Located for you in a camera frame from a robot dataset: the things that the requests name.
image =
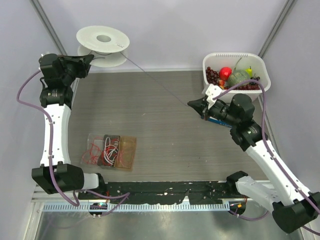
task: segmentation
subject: spool of thread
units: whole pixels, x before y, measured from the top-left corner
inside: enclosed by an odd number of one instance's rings
[[[108,26],[87,26],[76,33],[78,55],[93,54],[92,66],[101,68],[123,64],[130,40],[123,32]]]

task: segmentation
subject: white plastic basket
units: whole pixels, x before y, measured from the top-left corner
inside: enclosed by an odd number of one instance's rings
[[[229,67],[233,70],[235,66],[237,70],[245,70],[251,67],[252,75],[255,74],[256,76],[259,76],[259,82],[262,83],[264,90],[268,91],[271,86],[271,81],[264,61],[255,54],[245,52],[216,52],[207,55],[202,62],[204,86],[209,84],[206,77],[207,67],[211,67],[214,71],[220,71],[223,67]],[[230,103],[235,94],[246,94],[254,101],[261,93],[261,90],[232,90],[220,97],[220,99],[226,103]]]

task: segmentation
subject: gray floor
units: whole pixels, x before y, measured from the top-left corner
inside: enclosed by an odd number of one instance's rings
[[[248,202],[245,215],[264,209]],[[269,214],[259,221],[238,219],[228,212],[113,213],[93,219],[85,212],[45,212],[36,240],[300,240],[299,230],[286,234]]]
[[[202,97],[201,71],[152,72],[183,103]],[[255,119],[261,109],[255,101]],[[143,72],[96,73],[81,79],[69,121],[69,154],[79,165],[89,133],[137,137],[132,171],[100,172],[107,181],[225,180],[243,170],[266,176],[233,142],[229,128],[203,121]]]

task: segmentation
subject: cable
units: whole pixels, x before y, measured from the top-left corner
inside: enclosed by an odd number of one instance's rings
[[[111,55],[111,54],[114,54],[114,52],[111,52],[111,53],[107,53],[107,54],[102,54],[102,53],[99,53],[99,52],[97,52],[97,51],[93,51],[93,50],[91,50],[87,55],[89,55],[89,54],[91,54],[92,52],[95,52],[96,54],[99,54],[99,55],[102,55],[102,56],[109,56],[109,55]],[[105,59],[105,57],[96,57],[96,58],[94,58],[94,59]]]
[[[82,161],[86,164],[97,164],[99,157],[101,156],[102,151],[100,150],[100,148],[94,144],[94,143],[90,143],[91,148],[86,150],[83,154],[82,154]],[[89,160],[85,160],[85,155],[89,153],[90,158]]]
[[[261,220],[261,219],[264,219],[268,214],[269,214],[269,212],[268,211],[266,211],[262,216],[260,216],[260,217],[257,217],[257,218],[251,218],[251,217],[246,217],[246,216],[242,216],[242,215],[240,215],[240,214],[237,214],[237,210],[238,209],[236,209],[236,211],[234,212],[234,211],[231,211],[231,210],[229,210],[229,213],[231,213],[231,214],[233,214],[233,215],[235,215],[235,216],[237,216],[238,218],[240,218],[240,219],[243,219],[243,220],[246,220],[246,221],[251,221],[251,222],[253,222],[253,221],[258,221],[258,220]]]
[[[114,167],[114,163],[115,163],[116,158],[118,156],[118,151],[119,151],[119,139],[113,138],[111,140],[110,137],[106,137],[105,142],[104,142],[103,157],[106,160],[106,162],[108,164],[110,164],[111,167]]]
[[[53,121],[52,121],[52,118],[50,116],[50,114],[44,110],[42,107],[40,106],[37,106],[37,105],[34,105],[34,104],[31,104],[31,103],[28,103],[28,102],[25,102],[25,101],[22,101],[20,100],[20,95],[21,95],[21,92],[22,90],[24,89],[24,87],[31,81],[31,79],[33,79],[38,73],[40,73],[40,70],[36,71],[34,74],[32,74],[23,84],[22,86],[20,87],[17,95],[16,95],[16,100],[18,103],[20,104],[23,104],[23,105],[26,105],[28,107],[31,107],[31,108],[34,108],[34,109],[37,109],[39,110],[40,112],[42,112],[47,118],[48,118],[48,121],[49,121],[49,126],[50,126],[50,135],[49,135],[49,151],[48,151],[48,159],[49,159],[49,173],[50,173],[50,177],[51,177],[51,181],[52,181],[52,184],[54,186],[54,188],[56,189],[56,191],[68,202],[70,203],[71,205],[75,206],[75,207],[78,207],[80,205],[80,202],[79,202],[79,199],[76,195],[76,191],[74,190],[73,191],[73,197],[75,199],[75,202],[72,201],[68,196],[65,195],[65,193],[60,189],[57,181],[56,181],[56,178],[55,178],[55,175],[54,175],[54,167],[53,167],[53,161],[52,161],[52,149],[53,149],[53,140],[54,140],[54,125],[53,125]],[[101,194],[98,194],[94,191],[90,191],[90,193],[94,194],[94,195],[97,195],[101,198],[105,198],[105,199],[120,199],[120,198],[124,198],[120,201],[120,203],[123,203],[123,201],[125,199],[128,198],[129,196],[129,192],[127,192],[126,194],[124,195],[121,195],[121,196],[113,196],[113,197],[109,197],[109,196],[103,196]]]
[[[129,60],[133,65],[137,66],[142,72],[147,74],[150,78],[152,78],[157,84],[162,86],[168,93],[170,93],[172,96],[174,96],[180,103],[182,103],[184,106],[188,106],[185,104],[180,98],[178,98],[173,92],[171,92],[168,88],[166,88],[161,82],[159,82],[155,77],[151,76],[148,72],[146,72],[142,67],[140,67],[138,64],[136,64],[134,61],[130,60],[128,57],[126,57],[122,52],[120,52],[127,60]]]
[[[216,100],[220,97],[222,97],[223,95],[227,94],[228,92],[230,92],[231,90],[239,87],[240,85],[243,84],[247,84],[247,83],[256,83],[260,86],[261,90],[262,90],[262,96],[263,96],[263,106],[262,106],[262,123],[261,123],[261,131],[262,131],[262,140],[263,143],[268,151],[268,153],[271,155],[272,159],[274,160],[274,162],[277,164],[277,166],[280,168],[280,170],[283,172],[283,174],[287,177],[287,179],[290,181],[290,183],[295,187],[295,189],[303,196],[303,198],[313,207],[313,209],[320,215],[320,209],[308,198],[308,196],[299,188],[299,186],[296,184],[296,182],[291,178],[291,176],[287,173],[287,171],[284,169],[284,167],[280,164],[279,160],[275,157],[274,153],[272,152],[272,150],[270,149],[270,147],[268,146],[267,143],[267,139],[266,139],[266,135],[265,135],[265,118],[266,118],[266,105],[267,105],[267,101],[266,101],[266,92],[264,89],[264,86],[257,80],[254,79],[248,79],[245,80],[243,82],[240,82],[232,87],[230,87],[228,90],[222,92],[219,96],[214,97],[213,100]]]
[[[312,230],[311,228],[307,227],[307,226],[303,226],[302,228],[304,228],[305,230],[309,231],[310,233],[320,236],[320,232],[317,232],[315,230]]]
[[[96,193],[96,192],[94,192],[94,191],[89,191],[89,190],[87,190],[87,192],[90,192],[90,193],[95,194],[95,195],[98,194],[98,193]],[[107,211],[107,212],[105,212],[105,213],[102,213],[102,214],[100,215],[100,217],[109,215],[109,214],[111,214],[112,212],[114,212],[114,211],[117,209],[117,207],[119,207],[119,206],[129,197],[129,195],[130,195],[129,192],[127,192],[127,193],[124,194],[124,195],[121,195],[121,196],[124,196],[124,198],[123,198],[116,206],[114,206],[110,211]],[[84,222],[85,220],[90,219],[90,218],[91,218],[91,215],[82,218],[81,220],[77,221],[76,223],[74,223],[74,224],[72,224],[72,225],[70,225],[70,226],[56,226],[56,225],[54,225],[54,224],[52,223],[52,222],[54,221],[54,217],[51,217],[51,219],[49,220],[49,223],[48,223],[47,226],[45,227],[45,229],[44,229],[44,231],[43,231],[43,234],[42,234],[42,237],[41,237],[40,239],[41,239],[41,240],[44,239],[44,237],[46,236],[47,231],[49,230],[49,227],[50,227],[50,226],[52,226],[52,227],[54,227],[54,228],[56,228],[56,229],[66,230],[66,229],[71,229],[71,228],[79,225],[80,223],[82,223],[82,222]]]

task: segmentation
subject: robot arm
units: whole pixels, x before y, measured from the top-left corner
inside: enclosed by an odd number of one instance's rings
[[[208,85],[203,93],[205,97],[188,102],[206,120],[213,117],[232,126],[230,134],[234,142],[241,147],[263,170],[274,186],[274,190],[254,181],[243,171],[227,177],[231,189],[242,195],[252,198],[265,207],[278,226],[286,233],[302,227],[317,218],[317,212],[298,192],[303,191],[317,206],[320,205],[320,193],[311,193],[297,177],[290,171],[280,156],[276,153],[270,140],[266,143],[274,153],[274,157],[284,168],[287,174],[297,183],[298,189],[288,180],[287,176],[275,163],[274,158],[267,151],[263,141],[261,127],[253,120],[255,107],[252,100],[245,94],[233,96],[230,106],[219,99],[221,89],[213,84]]]
[[[63,192],[73,190],[97,189],[104,186],[100,174],[83,173],[80,167],[71,165],[68,153],[68,123],[71,114],[73,91],[71,84],[76,78],[88,75],[93,55],[58,56],[47,54],[40,58],[40,69],[43,73],[41,106],[51,116],[53,131],[52,165],[54,177]],[[50,122],[46,116],[44,149],[40,167],[32,169],[32,178],[48,194],[56,193],[49,172],[49,139]]]

